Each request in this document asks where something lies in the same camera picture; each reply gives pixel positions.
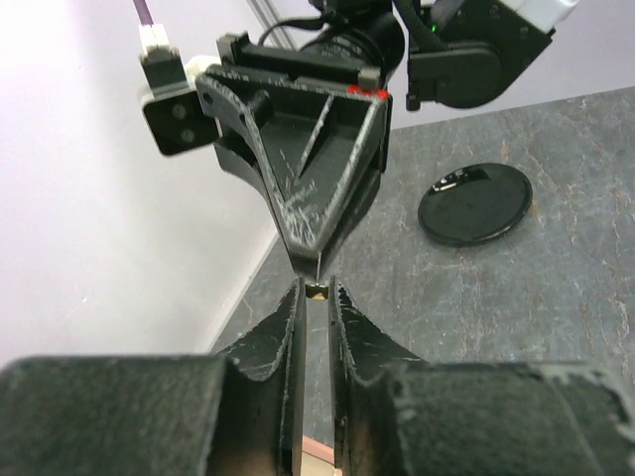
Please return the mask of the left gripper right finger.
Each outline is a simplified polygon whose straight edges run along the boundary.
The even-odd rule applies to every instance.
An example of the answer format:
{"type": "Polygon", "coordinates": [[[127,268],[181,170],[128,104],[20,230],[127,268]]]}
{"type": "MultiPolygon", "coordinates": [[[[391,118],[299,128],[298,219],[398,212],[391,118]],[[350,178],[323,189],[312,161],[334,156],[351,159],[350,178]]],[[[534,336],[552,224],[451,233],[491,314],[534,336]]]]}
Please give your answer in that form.
{"type": "Polygon", "coordinates": [[[414,475],[429,366],[378,327],[330,279],[328,344],[335,467],[344,475],[414,475]]]}

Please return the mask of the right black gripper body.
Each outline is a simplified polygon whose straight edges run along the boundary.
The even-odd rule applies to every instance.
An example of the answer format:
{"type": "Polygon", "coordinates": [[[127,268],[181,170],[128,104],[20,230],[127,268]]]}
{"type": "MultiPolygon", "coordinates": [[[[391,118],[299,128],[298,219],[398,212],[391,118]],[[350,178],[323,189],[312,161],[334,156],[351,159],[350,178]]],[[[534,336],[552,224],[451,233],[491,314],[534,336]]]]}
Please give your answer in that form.
{"type": "Polygon", "coordinates": [[[220,146],[258,174],[340,174],[350,157],[386,169],[392,52],[363,32],[326,32],[297,51],[225,37],[215,68],[220,146]]]}

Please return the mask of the pink jewelry box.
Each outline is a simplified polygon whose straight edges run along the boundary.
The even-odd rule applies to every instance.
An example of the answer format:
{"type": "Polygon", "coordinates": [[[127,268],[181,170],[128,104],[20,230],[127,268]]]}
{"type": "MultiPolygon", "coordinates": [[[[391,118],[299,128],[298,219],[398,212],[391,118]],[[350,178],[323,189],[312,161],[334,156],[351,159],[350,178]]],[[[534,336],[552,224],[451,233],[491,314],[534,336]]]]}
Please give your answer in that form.
{"type": "Polygon", "coordinates": [[[304,436],[302,452],[302,476],[334,476],[341,474],[341,471],[334,466],[332,447],[304,436]]]}

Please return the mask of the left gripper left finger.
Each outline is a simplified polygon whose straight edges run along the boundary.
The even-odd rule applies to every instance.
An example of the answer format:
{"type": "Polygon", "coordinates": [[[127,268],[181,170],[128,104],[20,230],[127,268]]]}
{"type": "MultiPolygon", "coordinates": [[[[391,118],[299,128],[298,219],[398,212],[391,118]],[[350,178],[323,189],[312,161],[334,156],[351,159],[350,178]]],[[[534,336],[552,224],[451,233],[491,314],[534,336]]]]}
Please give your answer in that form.
{"type": "Polygon", "coordinates": [[[272,313],[220,352],[214,475],[301,473],[306,351],[306,285],[295,279],[272,313]]]}

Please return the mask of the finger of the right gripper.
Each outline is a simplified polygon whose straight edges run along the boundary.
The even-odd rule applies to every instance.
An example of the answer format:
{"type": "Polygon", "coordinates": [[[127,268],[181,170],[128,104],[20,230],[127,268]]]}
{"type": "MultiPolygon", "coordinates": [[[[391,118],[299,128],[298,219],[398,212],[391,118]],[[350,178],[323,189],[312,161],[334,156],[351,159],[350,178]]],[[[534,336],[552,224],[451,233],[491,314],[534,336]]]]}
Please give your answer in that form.
{"type": "Polygon", "coordinates": [[[367,215],[379,191],[381,178],[382,173],[379,170],[368,169],[358,182],[320,254],[319,264],[322,271],[326,271],[332,264],[348,236],[367,215]]]}
{"type": "Polygon", "coordinates": [[[299,276],[319,276],[364,218],[387,160],[383,93],[212,66],[195,81],[217,146],[255,176],[299,276]]]}

